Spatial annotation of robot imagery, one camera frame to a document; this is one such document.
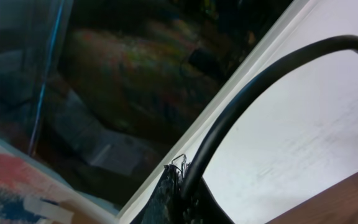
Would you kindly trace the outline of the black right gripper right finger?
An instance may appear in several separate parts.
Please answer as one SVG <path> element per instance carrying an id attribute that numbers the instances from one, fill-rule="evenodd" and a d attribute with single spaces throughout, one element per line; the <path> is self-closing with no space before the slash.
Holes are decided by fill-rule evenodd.
<path id="1" fill-rule="evenodd" d="M 181 220 L 186 224 L 234 224 L 218 205 L 204 179 L 196 190 L 184 196 L 181 191 Z"/>

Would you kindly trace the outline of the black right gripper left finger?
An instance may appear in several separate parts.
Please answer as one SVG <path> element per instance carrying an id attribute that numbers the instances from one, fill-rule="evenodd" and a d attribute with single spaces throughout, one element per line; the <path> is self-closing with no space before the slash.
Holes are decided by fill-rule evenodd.
<path id="1" fill-rule="evenodd" d="M 164 170 L 152 195 L 131 224 L 174 224 L 175 200 L 178 195 L 180 173 L 175 165 L 164 165 Z"/>

